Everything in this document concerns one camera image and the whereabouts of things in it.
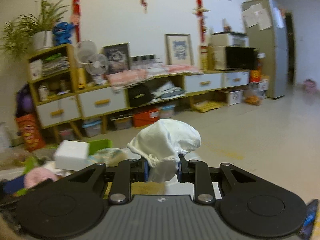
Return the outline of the black monitor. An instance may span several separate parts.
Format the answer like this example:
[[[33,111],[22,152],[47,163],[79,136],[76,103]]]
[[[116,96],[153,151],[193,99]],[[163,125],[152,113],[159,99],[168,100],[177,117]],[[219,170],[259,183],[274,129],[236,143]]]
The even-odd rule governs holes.
[[[257,50],[249,47],[225,47],[226,67],[228,69],[255,70]]]

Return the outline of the purple ball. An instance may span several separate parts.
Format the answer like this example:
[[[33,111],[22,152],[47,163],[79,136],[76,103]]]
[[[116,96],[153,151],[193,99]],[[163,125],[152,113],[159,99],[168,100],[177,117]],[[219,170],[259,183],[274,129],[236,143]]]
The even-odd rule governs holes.
[[[34,106],[33,106],[33,100],[30,95],[25,95],[22,99],[22,109],[27,112],[31,113],[34,111]]]

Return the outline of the black bag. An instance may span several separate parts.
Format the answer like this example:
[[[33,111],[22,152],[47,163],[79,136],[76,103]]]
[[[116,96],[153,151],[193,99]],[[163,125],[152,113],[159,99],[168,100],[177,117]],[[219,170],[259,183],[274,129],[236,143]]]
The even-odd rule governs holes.
[[[145,84],[137,84],[127,89],[129,104],[131,107],[138,107],[150,102],[153,95]]]

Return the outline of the wooden shelf cabinet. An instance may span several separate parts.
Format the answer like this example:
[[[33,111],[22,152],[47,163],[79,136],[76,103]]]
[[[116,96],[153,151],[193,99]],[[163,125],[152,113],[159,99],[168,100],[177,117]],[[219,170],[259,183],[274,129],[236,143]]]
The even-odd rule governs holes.
[[[63,125],[70,127],[77,139],[82,139],[77,126],[82,119],[82,113],[77,95],[78,80],[73,53],[74,47],[71,44],[62,44],[34,52],[27,59],[28,84],[38,120],[42,129],[51,128],[53,130],[57,142],[61,141],[59,129]],[[38,80],[31,80],[29,70],[31,62],[42,60],[44,64],[61,56],[68,57],[69,69],[42,76]]]

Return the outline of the white foam block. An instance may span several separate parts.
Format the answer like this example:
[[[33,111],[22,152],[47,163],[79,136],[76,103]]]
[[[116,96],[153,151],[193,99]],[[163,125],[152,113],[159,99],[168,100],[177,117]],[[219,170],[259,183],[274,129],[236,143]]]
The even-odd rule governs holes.
[[[87,166],[88,154],[89,143],[64,140],[53,155],[55,167],[61,170],[79,171]]]

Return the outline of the white sock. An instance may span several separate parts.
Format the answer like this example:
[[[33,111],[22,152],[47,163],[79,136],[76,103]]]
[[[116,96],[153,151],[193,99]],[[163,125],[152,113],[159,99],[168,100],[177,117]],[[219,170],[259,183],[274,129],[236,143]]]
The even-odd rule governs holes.
[[[175,176],[179,155],[194,152],[201,146],[199,132],[185,122],[160,119],[141,130],[128,144],[132,153],[148,161],[148,181],[163,183]]]

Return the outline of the clear storage box blue lid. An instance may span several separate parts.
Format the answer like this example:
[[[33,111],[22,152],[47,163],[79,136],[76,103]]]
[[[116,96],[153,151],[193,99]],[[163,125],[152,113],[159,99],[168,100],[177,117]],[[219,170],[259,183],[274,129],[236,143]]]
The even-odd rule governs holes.
[[[82,128],[85,130],[87,137],[95,137],[101,134],[101,120],[85,120],[82,124]]]

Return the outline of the pink plush towel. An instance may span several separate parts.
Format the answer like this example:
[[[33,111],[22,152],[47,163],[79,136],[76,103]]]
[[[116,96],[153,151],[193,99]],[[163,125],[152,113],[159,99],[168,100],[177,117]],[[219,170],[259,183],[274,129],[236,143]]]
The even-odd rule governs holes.
[[[58,177],[52,171],[44,167],[33,168],[24,177],[24,188],[30,189],[47,179],[57,181]]]

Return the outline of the egg tray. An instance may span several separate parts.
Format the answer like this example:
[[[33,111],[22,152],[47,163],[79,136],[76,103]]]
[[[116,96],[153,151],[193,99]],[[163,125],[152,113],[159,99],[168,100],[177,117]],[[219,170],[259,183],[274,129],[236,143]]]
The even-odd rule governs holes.
[[[203,101],[194,104],[194,108],[200,113],[221,108],[221,104],[215,101]]]

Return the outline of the large white fan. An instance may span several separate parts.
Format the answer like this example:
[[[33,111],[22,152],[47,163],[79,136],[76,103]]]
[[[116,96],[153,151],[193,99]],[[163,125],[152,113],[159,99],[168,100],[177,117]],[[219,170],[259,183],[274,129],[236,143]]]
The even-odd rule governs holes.
[[[96,44],[91,40],[78,42],[74,47],[74,57],[80,64],[86,64],[88,58],[98,53]]]

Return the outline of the potted green plant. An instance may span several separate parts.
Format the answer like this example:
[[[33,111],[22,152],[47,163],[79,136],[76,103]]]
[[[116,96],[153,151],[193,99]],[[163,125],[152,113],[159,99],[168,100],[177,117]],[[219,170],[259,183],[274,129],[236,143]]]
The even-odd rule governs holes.
[[[21,59],[30,51],[32,37],[42,31],[52,31],[67,12],[64,0],[54,3],[41,0],[37,15],[21,14],[6,22],[1,30],[1,52],[12,59]]]

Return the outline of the framed cat picture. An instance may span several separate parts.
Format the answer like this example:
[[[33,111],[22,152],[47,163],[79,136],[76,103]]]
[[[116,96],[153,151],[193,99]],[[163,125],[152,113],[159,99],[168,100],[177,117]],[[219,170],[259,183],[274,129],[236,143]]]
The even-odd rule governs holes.
[[[130,70],[129,44],[114,44],[103,47],[108,59],[108,75]]]

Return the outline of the blue stitch plush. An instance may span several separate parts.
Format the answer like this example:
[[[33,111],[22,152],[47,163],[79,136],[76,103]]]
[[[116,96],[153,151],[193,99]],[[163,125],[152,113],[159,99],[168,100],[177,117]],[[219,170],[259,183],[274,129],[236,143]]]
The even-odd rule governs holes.
[[[58,23],[53,29],[54,35],[54,44],[56,46],[62,44],[71,44],[71,36],[72,30],[74,29],[75,25],[73,23],[68,22],[60,22]]]

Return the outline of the red hanging decoration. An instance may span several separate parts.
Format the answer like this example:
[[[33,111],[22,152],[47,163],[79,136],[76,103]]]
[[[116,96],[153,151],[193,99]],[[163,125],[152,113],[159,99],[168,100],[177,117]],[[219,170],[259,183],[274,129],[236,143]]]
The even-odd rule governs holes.
[[[206,44],[207,27],[205,24],[205,12],[209,12],[209,10],[204,7],[203,0],[196,0],[196,7],[193,9],[193,14],[195,14],[199,20],[200,44],[202,46]]]

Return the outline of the framed cartoon picture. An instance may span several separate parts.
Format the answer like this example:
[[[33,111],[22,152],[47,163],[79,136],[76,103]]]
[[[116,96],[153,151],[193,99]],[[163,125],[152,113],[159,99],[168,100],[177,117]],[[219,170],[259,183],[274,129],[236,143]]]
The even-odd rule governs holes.
[[[166,34],[165,46],[167,64],[190,66],[194,64],[190,34]]]

